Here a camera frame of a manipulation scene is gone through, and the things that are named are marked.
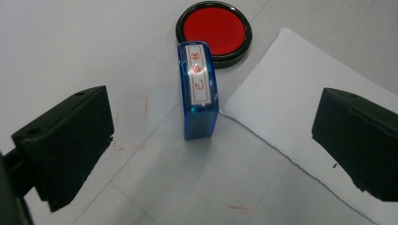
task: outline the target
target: ink pad case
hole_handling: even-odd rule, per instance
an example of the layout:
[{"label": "ink pad case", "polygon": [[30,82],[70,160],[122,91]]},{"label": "ink pad case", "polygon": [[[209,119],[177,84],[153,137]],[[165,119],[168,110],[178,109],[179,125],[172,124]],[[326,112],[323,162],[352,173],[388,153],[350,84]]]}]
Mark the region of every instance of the ink pad case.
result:
[{"label": "ink pad case", "polygon": [[205,1],[189,7],[176,23],[178,43],[204,41],[215,68],[228,68],[243,58],[252,43],[252,28],[235,7]]},{"label": "ink pad case", "polygon": [[205,42],[178,44],[185,140],[210,138],[219,113],[216,75]]}]

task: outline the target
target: black plastic housing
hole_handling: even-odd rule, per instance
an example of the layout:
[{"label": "black plastic housing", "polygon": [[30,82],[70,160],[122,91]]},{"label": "black plastic housing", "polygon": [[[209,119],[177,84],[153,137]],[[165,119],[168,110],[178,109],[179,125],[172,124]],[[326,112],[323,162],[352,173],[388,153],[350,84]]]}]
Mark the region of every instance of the black plastic housing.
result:
[{"label": "black plastic housing", "polygon": [[363,97],[325,88],[312,133],[357,188],[381,201],[398,201],[396,113]]},{"label": "black plastic housing", "polygon": [[[48,201],[53,212],[74,199],[113,134],[106,87],[90,88],[68,97],[14,133],[13,152],[17,151],[15,156],[25,166],[8,164],[16,168],[12,175],[24,174],[32,180],[40,198]],[[8,157],[9,161],[17,162],[10,159],[14,154]],[[16,188],[20,186],[17,189],[28,188],[15,177],[11,179]]]}]

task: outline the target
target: white surface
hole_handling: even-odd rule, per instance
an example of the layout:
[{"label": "white surface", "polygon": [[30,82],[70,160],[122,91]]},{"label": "white surface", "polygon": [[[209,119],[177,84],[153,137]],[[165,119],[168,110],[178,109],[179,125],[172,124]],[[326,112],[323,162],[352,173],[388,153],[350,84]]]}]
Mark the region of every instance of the white surface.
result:
[{"label": "white surface", "polygon": [[398,220],[398,202],[381,202],[355,187],[334,158],[313,140],[325,87],[344,90],[398,113],[398,97],[282,29],[265,56],[222,106],[222,113],[275,146],[339,198],[379,224]]},{"label": "white surface", "polygon": [[[372,224],[235,121],[220,116],[211,141],[182,141],[175,25],[196,2],[0,1],[2,153],[14,147],[10,139],[14,131],[85,88],[107,85],[115,120],[115,142],[72,204],[51,214],[35,190],[28,193],[25,198],[36,224],[168,224],[167,215],[177,210],[181,214],[175,224],[186,224],[184,219],[193,216],[191,224],[206,224],[208,218],[221,224],[225,220],[252,225]],[[242,62],[216,71],[221,105],[253,70],[281,27],[291,28],[398,94],[397,1],[225,2],[251,22],[253,43]],[[122,174],[145,181],[132,182]],[[203,175],[199,183],[184,183],[199,174]],[[284,174],[303,178],[289,183]],[[161,179],[163,175],[172,180]],[[290,195],[292,201],[278,198],[289,192],[297,193]],[[317,195],[308,202],[312,192]],[[187,193],[196,202],[184,200],[190,197]],[[161,198],[151,197],[154,194]],[[239,207],[228,211],[231,199],[229,204],[248,209],[249,215]],[[213,211],[206,211],[205,205]]]}]

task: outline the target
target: red ink mark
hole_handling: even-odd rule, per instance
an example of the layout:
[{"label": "red ink mark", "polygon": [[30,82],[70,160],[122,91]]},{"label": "red ink mark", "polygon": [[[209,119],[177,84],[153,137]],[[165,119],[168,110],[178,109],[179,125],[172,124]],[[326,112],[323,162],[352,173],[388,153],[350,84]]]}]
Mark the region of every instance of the red ink mark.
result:
[{"label": "red ink mark", "polygon": [[202,90],[205,87],[205,84],[203,83],[203,80],[199,80],[199,81],[201,82],[202,85],[196,82],[195,88],[198,90]]},{"label": "red ink mark", "polygon": [[231,205],[228,204],[230,209],[234,209],[234,210],[242,210],[242,211],[248,211],[249,209],[243,206],[235,206],[235,205]]},{"label": "red ink mark", "polygon": [[145,119],[148,116],[148,97],[141,97],[145,101],[144,115]]},{"label": "red ink mark", "polygon": [[133,147],[132,150],[140,150],[140,149],[145,149],[145,145],[141,145],[139,147]]},{"label": "red ink mark", "polygon": [[193,60],[199,60],[200,58],[201,57],[200,57],[199,52],[195,52],[195,53],[191,54],[191,59],[193,59]]},{"label": "red ink mark", "polygon": [[198,66],[197,64],[194,64],[194,65],[192,66],[192,71],[193,71],[194,73],[200,73],[200,72],[202,72],[202,70],[203,70],[203,68],[200,67],[200,66]]},{"label": "red ink mark", "polygon": [[116,116],[115,116],[115,124],[119,123],[119,112],[116,112]]},{"label": "red ink mark", "polygon": [[246,208],[246,207],[243,207],[243,206],[228,204],[228,207],[229,207],[230,209],[232,209],[232,210],[235,210],[235,211],[241,213],[241,214],[246,214],[246,215],[249,215],[249,214],[250,214],[249,209]]}]

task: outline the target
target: red ink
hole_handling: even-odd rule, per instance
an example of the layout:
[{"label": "red ink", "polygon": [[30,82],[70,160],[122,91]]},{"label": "red ink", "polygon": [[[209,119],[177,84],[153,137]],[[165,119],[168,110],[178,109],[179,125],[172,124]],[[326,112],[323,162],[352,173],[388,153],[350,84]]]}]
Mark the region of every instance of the red ink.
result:
[{"label": "red ink", "polygon": [[145,108],[144,108],[144,115],[145,119],[148,116],[148,98],[147,97],[141,97],[145,101]]},{"label": "red ink", "polygon": [[140,149],[145,149],[145,145],[139,146],[139,147],[133,147],[132,150],[140,150]]},{"label": "red ink", "polygon": [[119,123],[119,112],[116,112],[116,116],[115,116],[115,124]]},{"label": "red ink", "polygon": [[234,210],[243,210],[243,211],[249,210],[248,208],[243,207],[243,206],[235,206],[235,205],[231,205],[231,204],[228,204],[228,206],[230,209],[234,209]]},{"label": "red ink", "polygon": [[200,54],[199,54],[199,52],[196,52],[196,53],[192,53],[191,54],[191,59],[193,59],[193,60],[199,60],[201,57],[200,57]]},{"label": "red ink", "polygon": [[243,206],[228,204],[228,207],[232,210],[235,210],[235,211],[241,213],[241,214],[246,214],[246,215],[250,214],[249,209],[246,207],[243,207]]}]

